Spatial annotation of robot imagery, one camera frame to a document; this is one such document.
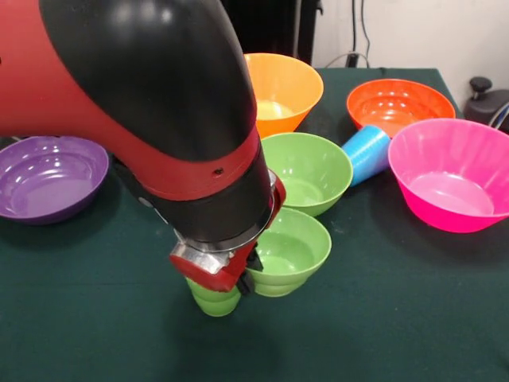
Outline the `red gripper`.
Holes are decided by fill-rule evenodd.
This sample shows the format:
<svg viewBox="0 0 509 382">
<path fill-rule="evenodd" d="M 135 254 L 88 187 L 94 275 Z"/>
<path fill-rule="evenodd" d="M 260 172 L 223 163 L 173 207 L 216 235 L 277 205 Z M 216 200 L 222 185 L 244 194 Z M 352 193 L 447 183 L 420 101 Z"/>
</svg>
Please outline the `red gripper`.
<svg viewBox="0 0 509 382">
<path fill-rule="evenodd" d="M 173 266 L 185 277 L 202 287 L 218 292 L 237 288 L 242 296 L 255 292 L 255 281 L 247 269 L 263 271 L 257 253 L 258 238 L 279 213 L 286 190 L 278 178 L 270 180 L 271 197 L 261 221 L 231 240 L 201 243 L 177 234 L 177 244 L 170 252 Z"/>
</svg>

